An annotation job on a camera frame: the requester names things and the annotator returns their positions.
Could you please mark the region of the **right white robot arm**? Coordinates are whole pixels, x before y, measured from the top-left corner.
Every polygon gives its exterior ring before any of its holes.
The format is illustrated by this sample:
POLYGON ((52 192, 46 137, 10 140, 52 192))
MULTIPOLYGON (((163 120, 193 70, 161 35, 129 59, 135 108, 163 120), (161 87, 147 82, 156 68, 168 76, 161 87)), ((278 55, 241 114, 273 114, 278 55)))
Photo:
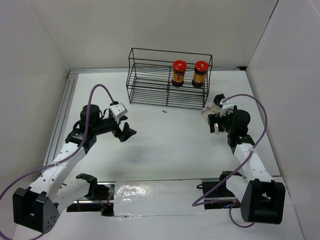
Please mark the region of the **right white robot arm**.
POLYGON ((227 143, 240 163, 244 176, 235 173, 218 184, 223 196, 232 193, 240 202, 242 219, 247 223, 279 225, 283 219, 286 189, 266 170, 248 135, 250 114, 244 110, 228 110, 226 115, 209 114, 210 131, 226 132, 227 143))

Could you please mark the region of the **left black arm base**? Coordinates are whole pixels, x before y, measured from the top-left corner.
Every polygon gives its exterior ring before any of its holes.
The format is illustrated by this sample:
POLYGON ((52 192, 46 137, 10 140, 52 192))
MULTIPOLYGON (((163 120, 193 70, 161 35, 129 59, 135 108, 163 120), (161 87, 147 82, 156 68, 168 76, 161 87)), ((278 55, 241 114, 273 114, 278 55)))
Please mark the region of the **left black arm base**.
POLYGON ((104 217, 114 216, 115 182, 98 181, 87 196, 81 197, 67 207, 68 213, 100 213, 104 217))

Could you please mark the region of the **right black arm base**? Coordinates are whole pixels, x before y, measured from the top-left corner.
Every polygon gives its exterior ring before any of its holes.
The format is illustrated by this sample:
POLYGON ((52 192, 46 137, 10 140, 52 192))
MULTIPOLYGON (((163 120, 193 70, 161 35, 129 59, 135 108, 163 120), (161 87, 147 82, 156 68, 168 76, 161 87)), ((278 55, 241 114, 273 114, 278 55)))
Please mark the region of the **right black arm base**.
MULTIPOLYGON (((205 180, 201 184, 196 186, 197 189, 201 189, 203 194, 207 193, 210 189, 215 187, 223 179, 225 179, 231 171, 223 171, 219 176, 219 179, 205 180)), ((226 188, 226 183, 220 186, 217 190, 211 192, 204 198, 205 202, 214 201, 213 203, 206 203, 204 205, 205 210, 213 209, 229 209, 232 204, 236 202, 234 194, 226 188)))

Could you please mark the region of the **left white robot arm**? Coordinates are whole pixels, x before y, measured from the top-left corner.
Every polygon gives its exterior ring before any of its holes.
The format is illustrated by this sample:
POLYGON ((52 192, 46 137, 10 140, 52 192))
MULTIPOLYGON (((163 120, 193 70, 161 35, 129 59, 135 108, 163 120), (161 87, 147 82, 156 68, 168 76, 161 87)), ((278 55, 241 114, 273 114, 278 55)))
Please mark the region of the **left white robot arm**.
POLYGON ((97 141, 97 136, 111 132, 125 142, 137 132, 126 122, 126 107, 119 102, 110 104, 108 116, 100 108, 85 105, 80 119, 73 125, 60 153, 46 166, 27 188, 18 188, 13 196, 13 220, 16 224, 46 234, 57 223, 60 214, 77 199, 92 200, 99 193, 96 177, 80 173, 74 179, 67 177, 74 167, 87 155, 97 141))

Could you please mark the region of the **red lid sauce jar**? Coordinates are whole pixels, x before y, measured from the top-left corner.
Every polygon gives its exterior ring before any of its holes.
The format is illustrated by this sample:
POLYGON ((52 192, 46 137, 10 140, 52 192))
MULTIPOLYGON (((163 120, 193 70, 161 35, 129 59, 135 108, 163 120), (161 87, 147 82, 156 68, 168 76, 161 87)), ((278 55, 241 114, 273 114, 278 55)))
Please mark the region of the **red lid sauce jar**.
POLYGON ((208 74, 209 64, 206 61, 197 61, 194 66, 194 76, 192 79, 192 85, 195 88, 202 88, 206 76, 208 74))
POLYGON ((174 87, 179 88, 184 84, 184 76, 187 69, 187 63, 183 60, 176 60, 172 65, 172 80, 174 87))

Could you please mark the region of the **silver lid blue label jar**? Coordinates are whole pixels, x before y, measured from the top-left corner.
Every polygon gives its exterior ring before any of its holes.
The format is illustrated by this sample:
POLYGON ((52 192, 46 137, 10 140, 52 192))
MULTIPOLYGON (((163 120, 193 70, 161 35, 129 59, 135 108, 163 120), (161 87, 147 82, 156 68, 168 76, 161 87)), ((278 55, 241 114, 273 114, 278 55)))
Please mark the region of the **silver lid blue label jar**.
POLYGON ((201 110, 201 115, 208 123, 211 134, 218 134, 225 131, 221 124, 220 112, 221 109, 218 106, 206 106, 201 110))

